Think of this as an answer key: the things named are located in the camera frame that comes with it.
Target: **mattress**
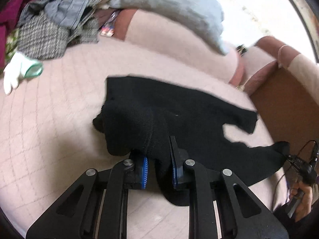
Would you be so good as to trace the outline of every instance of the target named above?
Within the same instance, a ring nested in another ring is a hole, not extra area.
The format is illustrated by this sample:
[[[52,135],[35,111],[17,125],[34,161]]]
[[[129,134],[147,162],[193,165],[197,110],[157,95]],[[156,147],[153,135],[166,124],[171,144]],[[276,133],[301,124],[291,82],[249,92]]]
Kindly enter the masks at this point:
[[[44,62],[41,76],[24,80],[9,96],[0,87],[0,206],[22,235],[84,171],[105,170],[125,158],[107,152],[92,120],[104,101],[105,78],[128,74],[197,88],[255,109],[248,96],[231,85],[129,43],[101,37],[97,44],[67,49],[64,57]],[[224,134],[251,147],[272,144],[260,118],[252,135],[231,125],[224,126]],[[251,186],[267,207],[282,175],[280,169]],[[285,203],[286,191],[283,178],[275,206]],[[188,207],[165,200],[150,175],[146,190],[129,193],[128,238],[186,238],[188,215]]]

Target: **gray pillow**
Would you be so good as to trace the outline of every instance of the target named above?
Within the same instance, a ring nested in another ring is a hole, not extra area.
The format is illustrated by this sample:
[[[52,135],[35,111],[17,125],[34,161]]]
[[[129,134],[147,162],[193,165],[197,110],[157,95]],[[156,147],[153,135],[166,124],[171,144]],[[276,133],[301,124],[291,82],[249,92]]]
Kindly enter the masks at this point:
[[[112,8],[139,8],[179,22],[222,55],[228,49],[221,40],[224,13],[216,0],[110,0]]]

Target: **black cable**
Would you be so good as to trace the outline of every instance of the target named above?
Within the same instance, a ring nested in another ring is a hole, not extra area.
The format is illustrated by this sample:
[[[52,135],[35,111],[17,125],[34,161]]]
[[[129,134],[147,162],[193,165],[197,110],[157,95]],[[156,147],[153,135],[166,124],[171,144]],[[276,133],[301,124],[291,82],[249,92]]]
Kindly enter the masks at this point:
[[[299,150],[299,152],[297,153],[297,156],[300,155],[301,151],[302,151],[310,142],[315,142],[315,143],[317,144],[317,146],[319,146],[316,140],[309,140],[309,141]],[[272,211],[272,212],[275,211],[275,210],[274,210],[275,195],[276,195],[276,192],[277,192],[277,187],[278,187],[278,185],[279,185],[279,182],[280,182],[280,181],[282,180],[282,178],[286,175],[286,173],[288,173],[288,171],[291,169],[291,167],[292,167],[292,166],[290,165],[289,168],[288,168],[286,171],[284,170],[283,175],[280,177],[280,179],[278,180],[278,182],[277,182],[277,184],[276,184],[276,186],[275,186],[274,194],[272,195],[272,205],[271,205],[271,211]]]

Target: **person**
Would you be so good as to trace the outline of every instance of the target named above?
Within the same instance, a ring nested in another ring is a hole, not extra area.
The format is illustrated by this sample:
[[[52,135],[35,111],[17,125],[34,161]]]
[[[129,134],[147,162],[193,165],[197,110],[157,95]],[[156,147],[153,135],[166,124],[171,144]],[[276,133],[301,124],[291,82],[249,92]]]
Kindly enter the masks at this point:
[[[304,191],[301,203],[290,219],[285,212],[287,204],[278,207],[274,215],[286,228],[290,239],[315,239],[319,238],[319,200],[318,185],[313,187],[302,181],[294,183],[289,199],[297,194],[298,189]]]

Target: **magenta cloth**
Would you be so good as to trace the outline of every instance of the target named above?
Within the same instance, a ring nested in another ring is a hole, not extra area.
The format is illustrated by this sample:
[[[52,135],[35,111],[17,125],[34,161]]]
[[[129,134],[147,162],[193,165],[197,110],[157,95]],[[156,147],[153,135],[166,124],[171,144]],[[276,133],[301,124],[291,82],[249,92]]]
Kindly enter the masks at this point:
[[[14,30],[22,9],[31,0],[10,0],[0,11],[0,69],[4,68],[5,43],[7,36]]]

